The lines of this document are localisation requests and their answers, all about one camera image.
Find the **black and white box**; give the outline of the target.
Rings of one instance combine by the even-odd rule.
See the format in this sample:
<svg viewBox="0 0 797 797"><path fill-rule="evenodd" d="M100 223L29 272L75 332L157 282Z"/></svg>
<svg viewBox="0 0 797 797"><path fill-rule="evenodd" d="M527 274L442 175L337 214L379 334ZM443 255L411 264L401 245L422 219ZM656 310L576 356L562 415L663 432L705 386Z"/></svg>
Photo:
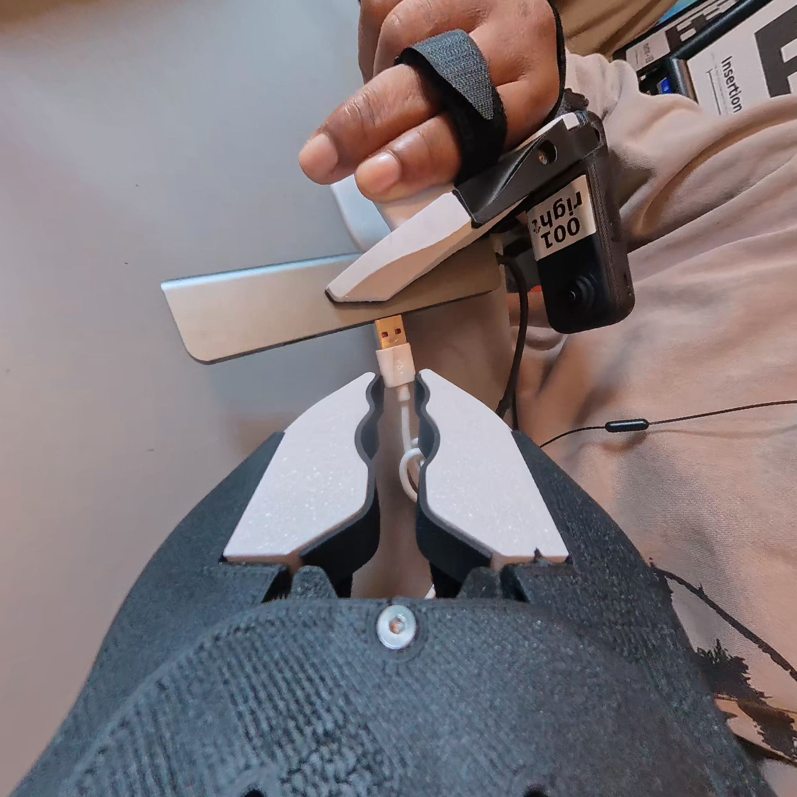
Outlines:
<svg viewBox="0 0 797 797"><path fill-rule="evenodd" d="M675 2L656 25L615 51L613 58L626 61L642 76L738 5L741 1Z"/></svg>

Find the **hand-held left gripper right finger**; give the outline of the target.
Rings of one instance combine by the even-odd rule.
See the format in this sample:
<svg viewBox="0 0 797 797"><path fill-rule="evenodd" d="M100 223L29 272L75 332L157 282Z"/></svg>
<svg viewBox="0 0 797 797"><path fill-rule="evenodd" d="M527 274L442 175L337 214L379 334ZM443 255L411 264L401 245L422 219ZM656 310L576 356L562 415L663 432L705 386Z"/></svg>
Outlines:
<svg viewBox="0 0 797 797"><path fill-rule="evenodd" d="M519 438L490 407L430 369L416 377L424 464L418 546L436 568L503 568L567 547L527 465Z"/></svg>

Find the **printed instruction papers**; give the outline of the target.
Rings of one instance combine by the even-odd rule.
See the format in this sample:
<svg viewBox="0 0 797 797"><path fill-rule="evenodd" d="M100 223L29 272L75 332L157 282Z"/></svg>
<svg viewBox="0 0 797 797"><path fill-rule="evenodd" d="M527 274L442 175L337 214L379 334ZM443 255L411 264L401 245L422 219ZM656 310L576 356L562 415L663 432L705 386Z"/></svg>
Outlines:
<svg viewBox="0 0 797 797"><path fill-rule="evenodd" d="M795 95L796 2L769 2L686 65L697 103L715 116Z"/></svg>

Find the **silver usb hub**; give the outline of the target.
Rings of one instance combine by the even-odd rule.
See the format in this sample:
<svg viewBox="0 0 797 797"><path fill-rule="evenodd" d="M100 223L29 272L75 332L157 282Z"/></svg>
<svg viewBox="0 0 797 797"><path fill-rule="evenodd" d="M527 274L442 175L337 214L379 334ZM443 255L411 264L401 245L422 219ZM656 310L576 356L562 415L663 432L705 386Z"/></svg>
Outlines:
<svg viewBox="0 0 797 797"><path fill-rule="evenodd" d="M188 354L213 364L487 294L503 282L486 240L453 254L383 304L335 304L328 283L354 254L270 264L161 284Z"/></svg>

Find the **person's right hand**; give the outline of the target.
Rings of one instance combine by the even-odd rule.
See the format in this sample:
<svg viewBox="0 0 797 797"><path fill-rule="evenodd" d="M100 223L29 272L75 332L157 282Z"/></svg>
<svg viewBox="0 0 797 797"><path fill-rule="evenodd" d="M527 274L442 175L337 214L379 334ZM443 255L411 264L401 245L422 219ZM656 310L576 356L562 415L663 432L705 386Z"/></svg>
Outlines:
<svg viewBox="0 0 797 797"><path fill-rule="evenodd" d="M462 168L453 118L436 88L396 58L417 42L455 29L470 35L489 66L507 120L504 148L544 125L560 94L549 2L361 2L358 61L364 86L304 145L304 174L318 184L354 174L360 192L376 203L453 183Z"/></svg>

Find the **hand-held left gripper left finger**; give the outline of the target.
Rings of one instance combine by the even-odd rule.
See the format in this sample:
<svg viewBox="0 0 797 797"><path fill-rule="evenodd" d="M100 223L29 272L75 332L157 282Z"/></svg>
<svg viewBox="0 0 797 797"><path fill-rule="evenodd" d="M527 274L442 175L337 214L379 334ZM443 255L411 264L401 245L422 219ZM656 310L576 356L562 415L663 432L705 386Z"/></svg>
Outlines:
<svg viewBox="0 0 797 797"><path fill-rule="evenodd" d="M230 563L355 572L379 545L381 378L367 372L284 433L223 551Z"/></svg>

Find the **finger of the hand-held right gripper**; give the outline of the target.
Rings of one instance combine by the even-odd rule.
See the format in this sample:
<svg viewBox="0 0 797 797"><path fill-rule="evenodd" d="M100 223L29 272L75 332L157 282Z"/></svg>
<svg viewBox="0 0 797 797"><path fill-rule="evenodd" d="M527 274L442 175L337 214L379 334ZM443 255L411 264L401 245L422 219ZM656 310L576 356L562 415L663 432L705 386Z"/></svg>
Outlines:
<svg viewBox="0 0 797 797"><path fill-rule="evenodd" d="M386 302L481 233L458 196L413 196L377 208L391 232L326 287L335 303Z"/></svg>

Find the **beige printed shirt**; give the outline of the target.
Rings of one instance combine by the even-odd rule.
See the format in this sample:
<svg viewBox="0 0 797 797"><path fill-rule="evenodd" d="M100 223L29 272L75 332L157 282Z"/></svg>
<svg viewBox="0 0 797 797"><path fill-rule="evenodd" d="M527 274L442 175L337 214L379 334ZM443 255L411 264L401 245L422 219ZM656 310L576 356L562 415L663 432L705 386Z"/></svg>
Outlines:
<svg viewBox="0 0 797 797"><path fill-rule="evenodd" d="M732 732L795 795L795 99L712 117L628 65L567 55L603 120L635 291L622 323L554 332L530 296L518 396L537 443L664 575Z"/></svg>

